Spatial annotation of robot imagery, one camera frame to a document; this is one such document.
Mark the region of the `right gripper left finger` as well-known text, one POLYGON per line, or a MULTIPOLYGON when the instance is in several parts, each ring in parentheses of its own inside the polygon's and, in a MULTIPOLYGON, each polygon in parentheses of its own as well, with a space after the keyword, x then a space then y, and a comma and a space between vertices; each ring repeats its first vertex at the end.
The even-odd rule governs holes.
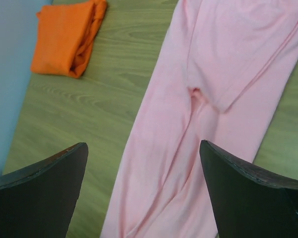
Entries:
POLYGON ((87 158, 80 142, 0 176, 0 238, 66 237, 87 158))

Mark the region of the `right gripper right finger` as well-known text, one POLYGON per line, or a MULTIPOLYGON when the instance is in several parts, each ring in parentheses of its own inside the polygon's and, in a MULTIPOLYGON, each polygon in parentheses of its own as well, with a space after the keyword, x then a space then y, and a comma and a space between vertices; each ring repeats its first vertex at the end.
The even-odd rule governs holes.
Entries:
POLYGON ((298 238, 298 180, 203 140, 200 158, 222 238, 298 238))

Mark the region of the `pink t-shirt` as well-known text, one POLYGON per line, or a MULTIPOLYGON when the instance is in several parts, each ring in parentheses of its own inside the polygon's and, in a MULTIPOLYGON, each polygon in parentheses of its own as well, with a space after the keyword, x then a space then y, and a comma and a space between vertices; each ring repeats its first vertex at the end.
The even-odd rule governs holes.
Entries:
POLYGON ((180 0, 101 237, 214 238, 200 143, 252 162, 297 60, 298 0, 180 0))

